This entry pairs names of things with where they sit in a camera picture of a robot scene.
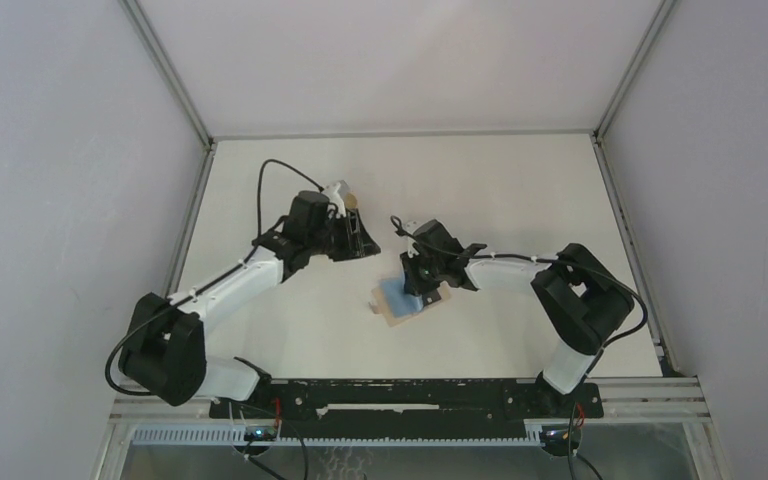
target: white tabletop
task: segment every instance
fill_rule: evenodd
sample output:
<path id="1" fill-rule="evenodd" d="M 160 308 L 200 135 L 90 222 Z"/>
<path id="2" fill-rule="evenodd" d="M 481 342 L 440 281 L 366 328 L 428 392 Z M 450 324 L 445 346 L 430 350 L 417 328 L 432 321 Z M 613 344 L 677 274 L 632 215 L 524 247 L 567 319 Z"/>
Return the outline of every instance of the white tabletop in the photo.
<path id="1" fill-rule="evenodd" d="M 369 307 L 371 290 L 400 274 L 405 240 L 389 215 L 437 218 L 462 244 L 552 254 L 585 245 L 633 285 L 596 157 L 586 135 L 239 140 L 219 143 L 180 288 L 202 283 L 250 249 L 257 172 L 267 158 L 320 183 L 346 180 L 382 248 L 375 257 L 314 258 L 254 299 L 208 338 L 211 355 L 239 356 L 278 378 L 534 377 L 558 342 L 533 295 L 453 290 L 397 327 Z M 264 225 L 309 185 L 267 167 Z M 640 319 L 635 309 L 622 329 Z M 593 376 L 660 376 L 647 329 L 606 352 Z"/>

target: white enclosure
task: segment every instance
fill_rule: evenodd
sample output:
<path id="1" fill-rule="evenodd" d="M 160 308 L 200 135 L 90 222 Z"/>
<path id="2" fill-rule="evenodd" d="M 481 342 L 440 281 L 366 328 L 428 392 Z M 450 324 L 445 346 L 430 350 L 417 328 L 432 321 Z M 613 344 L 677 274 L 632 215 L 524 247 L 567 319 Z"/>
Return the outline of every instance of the white enclosure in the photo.
<path id="1" fill-rule="evenodd" d="M 211 135 L 581 130 L 658 0 L 144 0 Z"/>
<path id="2" fill-rule="evenodd" d="M 594 371 L 594 421 L 660 415 L 698 478 L 768 478 L 768 4 L 748 0 L 0 0 L 0 478 L 119 478 L 135 424 L 209 423 L 209 401 L 114 403 L 102 368 L 138 298 L 245 253 L 271 157 L 348 181 L 383 254 L 315 259 L 210 353 L 532 377 L 557 342 L 533 297 L 371 312 L 404 246 L 387 217 L 580 242 L 653 314 Z M 304 187 L 268 171 L 266 222 Z"/>

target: white wall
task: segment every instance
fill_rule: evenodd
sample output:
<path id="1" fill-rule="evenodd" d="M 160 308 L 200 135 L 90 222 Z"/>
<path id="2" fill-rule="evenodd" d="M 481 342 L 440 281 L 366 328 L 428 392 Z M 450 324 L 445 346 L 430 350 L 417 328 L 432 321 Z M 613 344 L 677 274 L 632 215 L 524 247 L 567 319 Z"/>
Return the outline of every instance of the white wall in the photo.
<path id="1" fill-rule="evenodd" d="M 87 478 L 200 146 L 112 0 L 0 0 L 0 478 Z"/>
<path id="2" fill-rule="evenodd" d="M 658 0 L 143 0 L 211 133 L 593 129 Z"/>
<path id="3" fill-rule="evenodd" d="M 734 476 L 768 478 L 768 2 L 682 2 L 607 154 Z"/>

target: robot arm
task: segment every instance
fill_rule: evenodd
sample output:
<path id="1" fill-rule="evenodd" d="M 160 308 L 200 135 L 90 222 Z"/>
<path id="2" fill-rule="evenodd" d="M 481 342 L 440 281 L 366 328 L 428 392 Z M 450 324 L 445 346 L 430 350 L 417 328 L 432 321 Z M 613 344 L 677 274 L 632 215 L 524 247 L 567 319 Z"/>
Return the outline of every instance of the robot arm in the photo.
<path id="1" fill-rule="evenodd" d="M 631 295 L 610 281 L 610 272 L 582 245 L 569 244 L 542 260 L 546 263 L 536 263 L 514 255 L 481 255 L 486 248 L 482 244 L 463 248 L 437 220 L 394 225 L 397 233 L 410 237 L 400 257 L 408 294 L 427 295 L 446 281 L 454 288 L 537 295 L 561 338 L 538 382 L 561 395 L 581 383 L 599 350 L 634 308 Z M 573 287 L 581 285 L 579 295 Z"/>
<path id="2" fill-rule="evenodd" d="M 172 406 L 195 396 L 246 400 L 261 372 L 244 361 L 206 356 L 206 332 L 287 281 L 313 255 L 344 261 L 381 252 L 342 181 L 322 192 L 300 192 L 289 214 L 252 244 L 246 258 L 205 284 L 168 299 L 153 293 L 141 298 L 122 345 L 119 370 Z"/>

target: black cable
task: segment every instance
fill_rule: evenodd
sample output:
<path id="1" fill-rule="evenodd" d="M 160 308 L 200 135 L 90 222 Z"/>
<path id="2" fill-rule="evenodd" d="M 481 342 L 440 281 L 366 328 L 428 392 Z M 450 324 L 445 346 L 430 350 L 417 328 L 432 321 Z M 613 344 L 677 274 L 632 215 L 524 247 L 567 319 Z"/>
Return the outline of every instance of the black cable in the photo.
<path id="1" fill-rule="evenodd" d="M 113 347 L 113 350 L 110 352 L 110 355 L 107 357 L 107 362 L 104 364 L 104 379 L 107 381 L 107 384 L 110 385 L 110 388 L 113 390 L 116 390 L 119 393 L 125 394 L 125 395 L 131 395 L 134 397 L 149 397 L 154 395 L 153 393 L 149 392 L 148 390 L 145 391 L 138 391 L 138 390 L 128 390 L 127 388 L 124 388 L 120 385 L 118 385 L 116 382 L 113 381 L 113 377 L 110 375 L 110 369 L 113 367 L 113 360 L 116 358 L 116 354 L 119 353 L 119 350 L 122 350 L 122 347 L 125 345 L 125 342 L 131 339 L 137 332 L 142 330 L 143 328 L 146 328 L 151 324 L 151 322 L 157 320 L 161 316 L 165 315 L 166 313 L 180 307 L 181 305 L 189 302 L 192 300 L 193 297 L 191 295 L 187 295 L 187 297 L 183 298 L 182 300 L 179 300 L 175 302 L 174 304 L 169 305 L 166 308 L 163 308 L 156 314 L 154 314 L 153 317 L 149 318 L 145 322 L 137 325 L 136 328 L 128 332 L 124 337 L 122 337 L 122 340 L 119 340 L 119 343 L 116 344 L 115 347 Z"/>
<path id="2" fill-rule="evenodd" d="M 617 287 L 625 290 L 626 292 L 628 292 L 629 295 L 632 296 L 632 298 L 634 298 L 637 301 L 638 304 L 640 304 L 640 310 L 641 310 L 641 313 L 642 313 L 640 322 L 637 325 L 635 325 L 633 328 L 631 328 L 629 330 L 626 330 L 626 331 L 624 331 L 624 332 L 622 332 L 622 333 L 620 333 L 620 334 L 618 334 L 618 335 L 616 335 L 614 337 L 609 338 L 605 342 L 605 344 L 602 345 L 601 350 L 605 350 L 606 348 L 608 348 L 609 345 L 611 345 L 612 343 L 616 342 L 617 340 L 621 340 L 623 338 L 628 337 L 629 335 L 633 335 L 633 334 L 637 333 L 643 327 L 645 327 L 646 324 L 649 322 L 649 309 L 646 308 L 646 303 L 643 301 L 643 298 L 637 292 L 632 290 L 628 285 L 622 283 L 621 281 L 617 280 L 616 278 L 614 278 L 611 275 L 599 272 L 597 270 L 593 270 L 592 268 L 588 268 L 588 267 L 579 265 L 579 264 L 577 264 L 575 262 L 568 262 L 566 260 L 560 260 L 560 259 L 555 259 L 555 258 L 528 257 L 528 256 L 525 256 L 525 255 L 519 255 L 519 254 L 516 254 L 516 253 L 500 253 L 500 254 L 496 254 L 496 255 L 465 255 L 463 253 L 447 252 L 446 250 L 442 250 L 440 248 L 437 248 L 434 245 L 430 245 L 428 243 L 425 243 L 425 242 L 417 239 L 412 234 L 410 234 L 407 230 L 404 229 L 404 227 L 402 225 L 402 220 L 399 217 L 397 217 L 395 215 L 391 215 L 390 216 L 390 223 L 392 223 L 393 226 L 396 228 L 396 234 L 397 235 L 408 237 L 411 240 L 413 240 L 414 242 L 416 242 L 417 244 L 419 244 L 419 245 L 421 245 L 421 246 L 423 246 L 423 247 L 425 247 L 427 249 L 434 250 L 434 251 L 436 251 L 438 253 L 442 253 L 444 255 L 452 255 L 452 256 L 460 257 L 460 258 L 468 258 L 468 259 L 471 259 L 471 260 L 472 259 L 475 259 L 475 260 L 492 259 L 492 258 L 516 258 L 516 259 L 519 259 L 519 260 L 525 260 L 527 262 L 532 262 L 532 263 L 546 263 L 546 264 L 553 264 L 553 265 L 563 265 L 563 266 L 572 267 L 574 269 L 582 270 L 582 271 L 591 273 L 593 275 L 602 277 L 605 280 L 608 280 L 609 282 L 613 283 Z M 596 362 L 593 362 L 593 365 L 591 365 L 591 369 L 595 365 L 596 365 Z"/>
<path id="3" fill-rule="evenodd" d="M 241 403 L 238 403 L 238 402 L 234 402 L 234 403 L 237 403 L 237 405 L 239 405 L 239 407 L 240 407 L 240 414 L 241 415 L 242 415 L 242 410 L 244 408 L 250 408 L 252 410 L 257 410 L 260 413 L 265 413 L 265 414 L 269 415 L 270 417 L 277 417 L 278 416 L 275 412 L 270 412 L 269 410 L 264 410 L 264 409 L 259 408 L 259 407 L 253 407 L 251 405 L 244 405 L 244 404 L 241 404 Z M 308 460 L 308 457 L 307 457 L 307 445 L 304 444 L 304 439 L 302 439 L 302 436 L 299 433 L 299 431 L 296 430 L 296 427 L 294 427 L 293 424 L 288 422 L 286 419 L 282 418 L 281 419 L 281 425 L 283 426 L 284 424 L 286 424 L 288 427 L 290 427 L 290 430 L 292 430 L 293 433 L 296 434 L 296 437 L 299 439 L 299 444 L 301 444 L 301 446 L 302 446 L 302 458 L 304 458 L 304 463 L 305 463 L 305 473 L 304 473 L 304 479 L 303 480 L 307 480 L 308 471 L 310 470 L 310 461 Z"/>
<path id="4" fill-rule="evenodd" d="M 251 455 L 247 456 L 246 460 L 251 462 L 251 464 L 254 465 L 255 467 L 257 467 L 257 468 L 263 470 L 264 472 L 268 473 L 269 475 L 272 476 L 272 478 L 274 478 L 276 480 L 287 480 L 286 477 L 282 477 L 278 472 L 276 472 L 275 470 L 272 470 L 271 468 L 267 467 L 266 465 L 261 463 L 260 460 L 252 457 Z"/>
<path id="5" fill-rule="evenodd" d="M 286 168 L 292 170 L 293 172 L 295 172 L 296 174 L 298 174 L 300 177 L 302 177 L 305 180 L 307 180 L 308 182 L 310 182 L 320 192 L 322 190 L 324 190 L 322 185 L 318 184 L 315 180 L 313 180 L 312 178 L 310 178 L 307 175 L 305 175 L 304 173 L 302 173 L 301 170 L 297 169 L 296 167 L 294 167 L 294 166 L 292 166 L 292 165 L 290 165 L 288 163 L 282 162 L 281 160 L 276 160 L 274 158 L 270 158 L 269 160 L 264 161 L 260 165 L 260 173 L 258 173 L 258 175 L 257 175 L 257 236 L 258 237 L 260 237 L 263 234 L 263 231 L 262 231 L 262 229 L 263 229 L 263 221 L 262 221 L 262 213 L 261 213 L 261 208 L 260 208 L 261 191 L 263 190 L 263 172 L 266 170 L 266 166 L 269 165 L 270 163 L 277 163 L 278 165 L 286 167 Z"/>
<path id="6" fill-rule="evenodd" d="M 284 223 L 284 220 L 286 218 L 287 218 L 286 216 L 282 215 L 280 218 L 278 218 L 278 221 L 275 222 L 275 225 L 270 227 L 269 230 L 267 230 L 267 232 L 270 232 L 270 231 L 275 230 L 276 228 L 278 228 L 282 223 Z M 248 253 L 248 255 L 246 255 L 246 257 L 243 259 L 242 263 L 237 263 L 233 267 L 231 267 L 228 270 L 222 272 L 219 276 L 217 276 L 213 280 L 211 280 L 211 281 L 207 282 L 206 284 L 202 285 L 201 287 L 199 287 L 195 291 L 195 297 L 198 297 L 199 295 L 203 294 L 204 292 L 209 290 L 214 285 L 218 284 L 222 280 L 225 280 L 226 278 L 230 277 L 235 272 L 237 272 L 241 268 L 243 268 L 248 263 L 248 261 L 251 260 L 251 257 L 254 255 L 255 251 L 257 251 L 257 246 L 255 246 L 255 247 L 253 247 L 251 249 L 251 251 Z M 108 355 L 107 362 L 105 362 L 105 365 L 104 365 L 104 379 L 105 379 L 105 381 L 107 381 L 107 384 L 110 386 L 110 388 L 112 388 L 113 390 L 116 390 L 117 392 L 119 392 L 119 393 L 121 393 L 123 395 L 130 395 L 132 397 L 150 397 L 150 396 L 154 395 L 153 393 L 149 392 L 148 390 L 145 390 L 145 391 L 142 391 L 142 390 L 128 390 L 127 388 L 124 388 L 121 385 L 118 385 L 116 382 L 114 382 L 113 381 L 113 376 L 110 374 L 110 369 L 113 367 L 113 361 L 116 358 L 116 354 L 119 353 L 119 351 L 122 350 L 122 348 L 125 346 L 125 343 L 127 343 L 128 340 L 130 340 L 131 337 L 133 337 L 137 332 L 139 332 L 140 330 L 148 327 L 149 325 L 151 325 L 152 322 L 154 322 L 158 318 L 162 317 L 163 315 L 169 313 L 172 310 L 175 310 L 176 308 L 180 307 L 181 305 L 184 305 L 185 303 L 189 302 L 193 298 L 194 298 L 193 295 L 187 295 L 185 298 L 175 302 L 174 304 L 169 305 L 169 306 L 161 309 L 159 312 L 154 314 L 151 318 L 149 318 L 145 322 L 137 325 L 136 328 L 134 328 L 133 330 L 128 332 L 127 335 L 125 335 L 124 337 L 122 337 L 121 340 L 119 340 L 119 343 L 117 343 L 116 346 L 113 347 L 113 350 L 110 352 L 110 355 Z"/>
<path id="7" fill-rule="evenodd" d="M 572 404 L 572 412 L 570 412 L 570 423 L 569 427 L 567 428 L 567 463 L 570 467 L 570 476 L 572 477 L 572 480 L 578 480 L 578 477 L 575 476 L 575 468 L 572 464 L 572 433 L 573 433 L 573 423 L 575 422 L 575 413 L 578 411 L 578 403 L 573 402 Z"/>
<path id="8" fill-rule="evenodd" d="M 590 467 L 590 470 L 593 471 L 593 474 L 596 475 L 596 478 L 598 478 L 599 480 L 605 480 L 604 478 L 602 478 L 602 475 L 599 474 L 599 470 L 596 470 L 596 467 L 594 467 L 593 464 L 590 463 L 590 460 L 587 460 L 586 458 L 584 458 L 584 455 L 580 453 L 576 453 L 575 456 L 576 458 L 584 462 L 585 465 Z"/>

